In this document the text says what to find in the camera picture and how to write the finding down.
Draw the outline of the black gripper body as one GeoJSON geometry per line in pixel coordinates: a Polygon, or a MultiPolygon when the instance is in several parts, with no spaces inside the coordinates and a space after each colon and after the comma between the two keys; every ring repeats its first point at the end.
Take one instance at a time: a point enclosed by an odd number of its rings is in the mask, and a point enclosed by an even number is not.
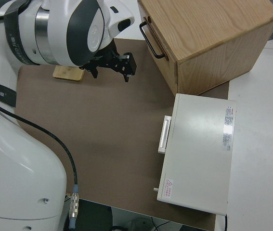
{"type": "Polygon", "coordinates": [[[87,63],[82,66],[82,69],[93,71],[96,67],[110,68],[116,72],[121,72],[122,65],[120,64],[125,59],[124,55],[120,55],[116,51],[107,50],[99,51],[87,63]]]}

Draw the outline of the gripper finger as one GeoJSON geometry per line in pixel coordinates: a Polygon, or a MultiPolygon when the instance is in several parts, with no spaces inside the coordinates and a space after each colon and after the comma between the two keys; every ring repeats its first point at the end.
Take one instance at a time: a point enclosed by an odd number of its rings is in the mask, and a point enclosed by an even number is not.
{"type": "Polygon", "coordinates": [[[90,72],[92,74],[94,79],[96,79],[98,77],[98,70],[97,70],[97,66],[95,64],[88,66],[88,72],[90,72]]]}
{"type": "Polygon", "coordinates": [[[124,64],[124,80],[125,82],[129,81],[131,76],[134,76],[136,73],[137,64],[134,60],[133,54],[130,52],[124,53],[125,64],[124,64]]]}

